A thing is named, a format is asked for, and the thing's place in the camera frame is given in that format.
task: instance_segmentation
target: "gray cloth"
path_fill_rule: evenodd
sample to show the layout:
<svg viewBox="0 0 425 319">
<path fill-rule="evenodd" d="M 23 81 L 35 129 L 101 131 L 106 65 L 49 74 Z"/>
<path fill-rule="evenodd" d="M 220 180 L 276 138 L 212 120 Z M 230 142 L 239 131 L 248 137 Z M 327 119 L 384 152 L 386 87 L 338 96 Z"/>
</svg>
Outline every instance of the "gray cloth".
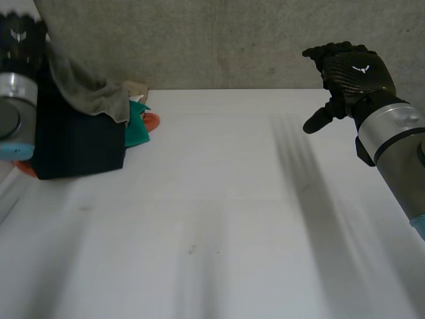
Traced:
<svg viewBox="0 0 425 319">
<path fill-rule="evenodd" d="M 93 116 L 105 113 L 116 123 L 129 122 L 129 96 L 125 86 L 90 74 L 52 43 L 46 44 L 46 55 L 54 83 L 75 110 Z"/>
</svg>

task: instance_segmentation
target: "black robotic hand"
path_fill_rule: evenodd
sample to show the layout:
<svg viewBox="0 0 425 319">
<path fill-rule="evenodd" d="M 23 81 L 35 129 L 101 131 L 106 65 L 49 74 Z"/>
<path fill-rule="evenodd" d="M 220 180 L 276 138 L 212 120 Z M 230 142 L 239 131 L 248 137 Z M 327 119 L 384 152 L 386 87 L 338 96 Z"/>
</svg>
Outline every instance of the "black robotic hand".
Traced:
<svg viewBox="0 0 425 319">
<path fill-rule="evenodd" d="M 332 95 L 325 107 L 304 124 L 303 130 L 308 134 L 320 130 L 333 118 L 353 117 L 355 106 L 374 92 L 396 96 L 394 82 L 384 62 L 364 45 L 329 43 L 307 49 L 303 56 L 315 62 L 323 87 Z"/>
<path fill-rule="evenodd" d="M 44 22 L 28 15 L 0 14 L 0 72 L 35 73 L 43 59 L 46 33 Z"/>
</svg>

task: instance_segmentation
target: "carbon fiber hand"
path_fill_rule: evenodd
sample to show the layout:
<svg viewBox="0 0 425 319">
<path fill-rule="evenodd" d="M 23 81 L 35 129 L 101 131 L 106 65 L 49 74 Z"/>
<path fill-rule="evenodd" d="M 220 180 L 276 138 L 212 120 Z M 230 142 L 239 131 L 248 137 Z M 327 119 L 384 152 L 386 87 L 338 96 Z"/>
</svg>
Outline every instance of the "carbon fiber hand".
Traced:
<svg viewBox="0 0 425 319">
<path fill-rule="evenodd" d="M 354 105 L 371 93 L 385 91 L 396 95 L 394 82 L 384 62 L 364 45 L 329 43 L 307 49 L 303 56 L 315 62 L 323 87 L 332 95 L 325 107 L 304 124 L 304 132 L 308 134 L 320 130 L 333 118 L 352 116 Z"/>
</svg>

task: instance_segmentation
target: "green cloth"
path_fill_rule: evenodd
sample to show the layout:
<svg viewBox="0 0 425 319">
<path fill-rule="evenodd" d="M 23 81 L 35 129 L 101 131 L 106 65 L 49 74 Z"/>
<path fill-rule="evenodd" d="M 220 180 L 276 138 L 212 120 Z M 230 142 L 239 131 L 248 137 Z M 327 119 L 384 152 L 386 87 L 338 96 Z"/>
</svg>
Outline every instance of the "green cloth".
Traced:
<svg viewBox="0 0 425 319">
<path fill-rule="evenodd" d="M 130 122 L 126 128 L 126 147 L 130 148 L 149 141 L 145 124 L 140 114 L 150 110 L 145 104 L 130 101 Z"/>
</svg>

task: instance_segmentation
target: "logo on robotic hand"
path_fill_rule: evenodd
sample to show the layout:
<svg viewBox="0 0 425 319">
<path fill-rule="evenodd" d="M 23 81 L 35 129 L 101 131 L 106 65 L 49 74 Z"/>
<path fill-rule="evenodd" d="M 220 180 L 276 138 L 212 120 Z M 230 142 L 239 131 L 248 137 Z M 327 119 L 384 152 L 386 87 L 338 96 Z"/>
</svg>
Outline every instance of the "logo on robotic hand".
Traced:
<svg viewBox="0 0 425 319">
<path fill-rule="evenodd" d="M 11 36 L 19 42 L 24 41 L 27 38 L 27 32 L 24 33 L 16 33 L 14 30 L 11 29 Z"/>
<path fill-rule="evenodd" d="M 358 70 L 358 71 L 363 72 L 363 73 L 366 73 L 368 71 L 368 69 L 370 69 L 369 65 L 366 66 L 366 68 L 356 68 L 355 66 L 353 66 L 353 68 L 355 70 Z"/>
</svg>

